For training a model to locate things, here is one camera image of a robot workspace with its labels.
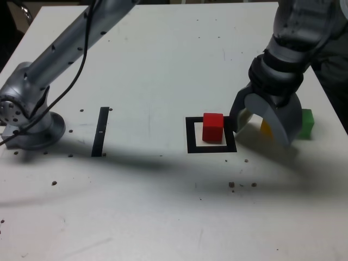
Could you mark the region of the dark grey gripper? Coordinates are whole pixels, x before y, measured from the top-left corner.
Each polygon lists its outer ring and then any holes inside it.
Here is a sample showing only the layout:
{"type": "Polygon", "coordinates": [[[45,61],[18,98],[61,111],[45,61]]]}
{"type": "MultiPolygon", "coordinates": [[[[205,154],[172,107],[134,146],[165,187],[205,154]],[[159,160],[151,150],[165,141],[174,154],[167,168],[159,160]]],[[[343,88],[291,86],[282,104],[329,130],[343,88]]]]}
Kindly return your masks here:
{"type": "Polygon", "coordinates": [[[302,129],[301,103],[291,88],[247,84],[237,93],[229,113],[233,132],[241,131],[253,114],[267,122],[274,139],[283,146],[290,146],[302,129]]]}

